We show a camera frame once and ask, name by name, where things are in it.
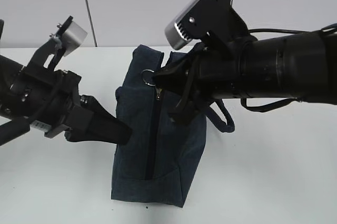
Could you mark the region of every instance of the screw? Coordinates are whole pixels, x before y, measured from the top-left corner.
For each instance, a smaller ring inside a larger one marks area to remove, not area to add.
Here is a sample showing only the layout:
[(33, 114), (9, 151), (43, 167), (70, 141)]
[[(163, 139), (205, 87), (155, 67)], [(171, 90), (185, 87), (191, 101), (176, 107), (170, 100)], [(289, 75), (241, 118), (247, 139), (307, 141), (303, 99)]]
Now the screw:
[(80, 98), (80, 102), (82, 105), (86, 105), (88, 103), (88, 97), (85, 95), (82, 95)]

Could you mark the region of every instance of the black zipper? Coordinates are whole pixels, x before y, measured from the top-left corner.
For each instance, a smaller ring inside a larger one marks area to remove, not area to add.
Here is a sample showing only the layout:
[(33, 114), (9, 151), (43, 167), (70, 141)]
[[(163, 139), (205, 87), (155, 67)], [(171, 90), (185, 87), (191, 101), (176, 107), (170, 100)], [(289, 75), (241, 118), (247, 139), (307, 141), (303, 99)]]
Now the black zipper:
[(160, 122), (160, 113), (163, 103), (163, 91), (155, 87), (154, 104), (151, 116), (150, 139), (148, 142), (147, 161), (145, 169), (145, 180), (151, 180), (154, 174), (154, 165), (157, 152), (158, 128)]

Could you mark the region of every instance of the robotic arm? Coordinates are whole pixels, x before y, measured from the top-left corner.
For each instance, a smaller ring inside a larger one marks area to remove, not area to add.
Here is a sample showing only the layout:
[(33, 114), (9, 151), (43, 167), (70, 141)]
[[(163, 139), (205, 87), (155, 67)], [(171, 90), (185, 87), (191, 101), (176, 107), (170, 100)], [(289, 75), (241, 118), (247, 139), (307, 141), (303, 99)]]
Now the robotic arm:
[[(78, 48), (86, 32), (70, 16), (41, 46), (27, 66), (0, 55), (0, 145), (27, 133), (30, 126), (53, 138), (65, 131), (70, 142), (103, 141), (126, 144), (131, 129), (110, 115), (93, 96), (79, 95), (81, 77), (55, 70), (63, 56)], [(3, 21), (0, 21), (0, 36)], [(53, 56), (48, 67), (44, 64)]]
[[(157, 87), (181, 95), (170, 111), (188, 124), (218, 99), (241, 99), (250, 111), (267, 112), (290, 102), (337, 104), (337, 25), (313, 32), (248, 30), (230, 0), (193, 0), (165, 29), (178, 50), (201, 40), (180, 61), (153, 77)], [(293, 35), (258, 41), (254, 32)], [(250, 98), (286, 98), (258, 107)]]

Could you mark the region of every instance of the white table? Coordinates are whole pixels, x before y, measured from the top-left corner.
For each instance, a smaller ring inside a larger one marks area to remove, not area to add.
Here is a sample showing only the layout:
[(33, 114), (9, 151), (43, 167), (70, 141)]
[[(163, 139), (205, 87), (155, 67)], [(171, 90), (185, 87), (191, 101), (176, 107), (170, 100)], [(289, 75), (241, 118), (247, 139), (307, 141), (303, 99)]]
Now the white table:
[[(81, 75), (80, 92), (114, 114), (133, 49), (79, 48), (59, 68)], [(170, 48), (158, 49), (167, 59)], [(0, 50), (24, 65), (33, 52)], [(225, 104), (236, 131), (221, 134), (208, 123), (183, 209), (112, 201), (115, 145), (32, 130), (0, 147), (0, 223), (336, 223), (337, 107), (302, 103), (259, 114), (239, 100)]]

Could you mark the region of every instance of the black cable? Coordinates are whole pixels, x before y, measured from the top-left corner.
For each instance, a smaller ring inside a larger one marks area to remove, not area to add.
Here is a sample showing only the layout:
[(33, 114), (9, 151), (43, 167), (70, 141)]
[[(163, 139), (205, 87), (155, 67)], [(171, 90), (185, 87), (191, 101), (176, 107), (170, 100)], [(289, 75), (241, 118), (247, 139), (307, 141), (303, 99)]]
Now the black cable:
[(48, 99), (44, 102), (44, 104), (32, 116), (30, 116), (27, 119), (29, 124), (32, 124), (35, 120), (37, 120), (43, 114), (43, 112), (48, 108), (48, 106), (50, 105), (50, 103), (52, 102), (52, 100), (55, 98), (58, 91), (60, 90), (60, 87), (62, 85), (62, 81), (63, 81), (63, 72), (58, 71), (57, 72), (56, 84), (54, 85)]
[(251, 29), (248, 31), (250, 33), (290, 33), (290, 34), (299, 34), (299, 33), (306, 32), (306, 31), (298, 31), (298, 30), (272, 29), (272, 28)]

